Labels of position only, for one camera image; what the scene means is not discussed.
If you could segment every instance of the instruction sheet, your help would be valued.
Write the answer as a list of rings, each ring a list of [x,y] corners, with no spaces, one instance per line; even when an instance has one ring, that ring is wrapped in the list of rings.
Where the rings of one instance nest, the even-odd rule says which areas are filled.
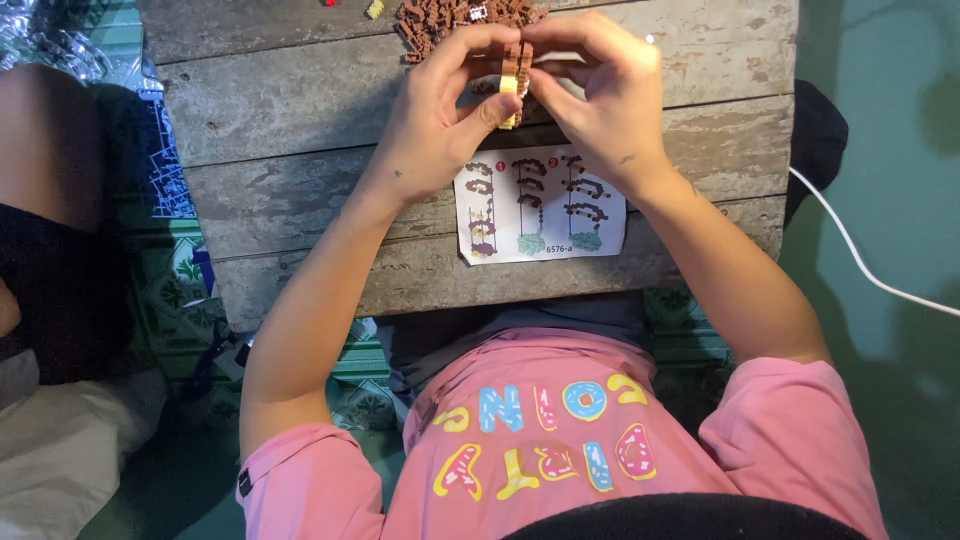
[[[469,264],[618,255],[627,203],[573,146],[477,152],[453,181]]]

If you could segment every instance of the gray pants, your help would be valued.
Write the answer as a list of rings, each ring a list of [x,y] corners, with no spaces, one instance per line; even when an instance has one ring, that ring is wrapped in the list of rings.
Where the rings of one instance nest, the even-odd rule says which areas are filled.
[[[453,360],[511,328],[557,328],[602,335],[650,350],[643,291],[456,307],[374,317],[390,365],[390,388],[413,399]]]

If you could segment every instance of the weathered wood plank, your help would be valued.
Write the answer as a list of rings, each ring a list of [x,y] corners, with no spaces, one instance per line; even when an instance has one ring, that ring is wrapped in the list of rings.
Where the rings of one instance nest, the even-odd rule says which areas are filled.
[[[782,194],[793,96],[664,113],[664,144],[674,165],[713,202]],[[566,142],[554,126],[500,132],[486,148]],[[211,165],[186,172],[214,258],[312,247],[336,217],[373,147]],[[456,231],[453,189],[412,205],[388,239]]]
[[[598,11],[657,37],[664,104],[678,107],[792,91],[796,2],[670,0]],[[180,160],[198,166],[373,144],[406,69],[402,53],[399,37],[387,35],[161,66]]]
[[[622,0],[534,2],[564,10]],[[137,0],[157,65],[265,51],[350,37],[389,34],[400,0],[384,0],[383,14],[367,17],[370,0]]]
[[[780,252],[784,197],[717,205],[771,257]],[[219,260],[214,272],[230,327],[256,330],[307,251]],[[455,234],[388,240],[380,248],[358,317],[476,306],[664,285],[680,280],[673,259],[639,212],[616,257],[467,266]]]

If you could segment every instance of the green wall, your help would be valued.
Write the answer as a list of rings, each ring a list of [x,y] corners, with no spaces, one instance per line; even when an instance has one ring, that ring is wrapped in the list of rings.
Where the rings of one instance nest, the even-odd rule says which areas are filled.
[[[850,124],[828,199],[868,266],[960,307],[960,2],[801,0],[797,77]],[[820,315],[891,536],[960,537],[960,318],[867,282],[812,197],[780,263]]]

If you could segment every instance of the charging cord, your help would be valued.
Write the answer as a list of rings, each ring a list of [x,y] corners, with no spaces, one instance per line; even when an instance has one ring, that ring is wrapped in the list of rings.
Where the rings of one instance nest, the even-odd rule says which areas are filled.
[[[866,276],[871,283],[889,292],[890,294],[897,295],[901,298],[909,300],[910,302],[916,302],[921,306],[931,307],[938,311],[942,311],[943,313],[949,313],[950,315],[960,317],[960,309],[956,309],[954,307],[942,306],[935,302],[930,302],[929,300],[920,298],[919,296],[907,294],[875,278],[874,275],[870,273],[870,270],[867,269],[867,266],[863,263],[863,259],[860,258],[860,254],[857,253],[856,251],[856,246],[853,245],[853,240],[850,238],[850,234],[847,233],[847,228],[843,226],[843,223],[840,221],[840,218],[837,217],[837,212],[833,211],[833,207],[830,206],[830,203],[827,202],[827,199],[825,199],[824,196],[820,194],[820,191],[817,191],[817,188],[814,187],[813,184],[811,184],[810,181],[807,180],[804,175],[800,174],[800,172],[797,169],[790,167],[790,172],[792,172],[794,176],[799,178],[800,181],[803,182],[804,185],[806,185],[806,187],[810,190],[810,192],[813,193],[813,196],[816,197],[818,201],[820,201],[820,204],[823,205],[825,209],[827,209],[827,213],[830,214],[830,217],[833,218],[833,223],[837,224],[837,229],[840,230],[840,234],[843,235],[843,239],[847,241],[847,246],[850,248],[850,253],[853,254],[853,260],[856,261],[856,265],[860,267],[860,271],[863,272],[863,275]]]

